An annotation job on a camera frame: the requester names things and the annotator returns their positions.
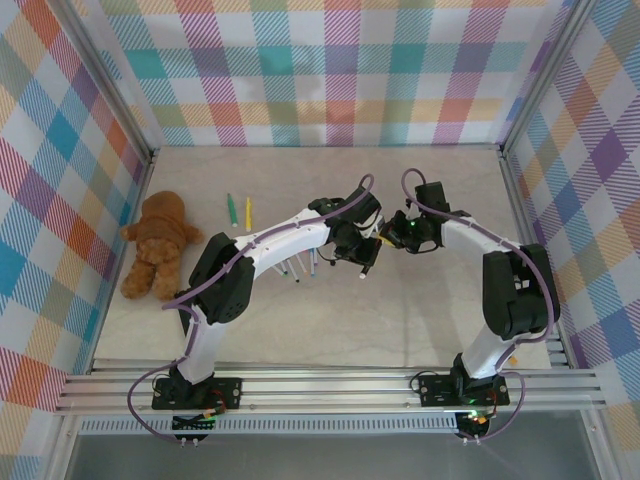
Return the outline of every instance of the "vent grille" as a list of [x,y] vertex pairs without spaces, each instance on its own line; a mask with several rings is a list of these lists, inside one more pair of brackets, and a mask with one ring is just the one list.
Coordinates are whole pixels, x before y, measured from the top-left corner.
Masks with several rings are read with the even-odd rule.
[[[172,433],[170,416],[144,418],[161,433]],[[359,433],[451,433],[456,430],[453,413],[372,415],[229,415],[219,418],[207,434],[359,434]],[[80,435],[147,434],[132,417],[90,416],[82,421]]]

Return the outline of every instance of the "plaid wall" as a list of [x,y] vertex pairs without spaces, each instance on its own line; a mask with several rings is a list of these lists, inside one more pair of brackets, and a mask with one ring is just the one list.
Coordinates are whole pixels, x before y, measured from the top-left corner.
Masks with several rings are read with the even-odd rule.
[[601,0],[515,149],[581,367],[640,475],[640,0]]
[[497,142],[573,1],[75,3],[152,142],[350,146]]
[[31,479],[143,164],[44,0],[2,2],[0,65],[0,478]]

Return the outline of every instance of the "marker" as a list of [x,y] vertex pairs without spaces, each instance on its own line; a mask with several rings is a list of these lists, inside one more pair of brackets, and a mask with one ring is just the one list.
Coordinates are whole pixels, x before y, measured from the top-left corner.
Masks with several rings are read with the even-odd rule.
[[247,232],[251,231],[251,198],[247,197],[247,208],[245,212],[245,226],[247,227]]
[[297,253],[296,253],[296,258],[298,259],[298,263],[300,264],[302,273],[304,273],[305,275],[309,275],[309,272],[307,272],[307,268],[304,266],[304,263],[302,263],[302,259],[300,258],[300,255],[298,255]]
[[296,283],[300,283],[300,279],[298,278],[298,274],[296,273],[295,269],[293,268],[293,265],[291,264],[291,260],[289,260],[287,258],[287,265],[289,265],[289,270],[291,270],[291,275],[293,275],[293,278],[296,280]]
[[230,193],[227,193],[227,205],[229,207],[229,217],[231,217],[231,226],[238,226],[238,216],[236,215],[236,206],[233,203],[233,197]]
[[316,264],[313,263],[313,248],[309,250],[309,267],[311,267],[311,276],[316,276]]

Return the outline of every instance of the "yellow pen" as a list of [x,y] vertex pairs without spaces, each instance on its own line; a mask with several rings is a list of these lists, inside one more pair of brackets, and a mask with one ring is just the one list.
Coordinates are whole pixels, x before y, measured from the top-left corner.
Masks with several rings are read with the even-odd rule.
[[247,227],[247,232],[251,231],[251,198],[247,197],[247,210],[245,213],[245,225]]

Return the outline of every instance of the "green pen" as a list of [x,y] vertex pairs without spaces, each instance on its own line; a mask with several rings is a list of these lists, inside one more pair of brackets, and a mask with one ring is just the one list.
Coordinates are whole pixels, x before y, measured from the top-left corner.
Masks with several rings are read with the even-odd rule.
[[227,205],[229,206],[229,216],[231,217],[231,226],[238,226],[238,217],[236,215],[236,206],[233,204],[233,197],[227,193]]

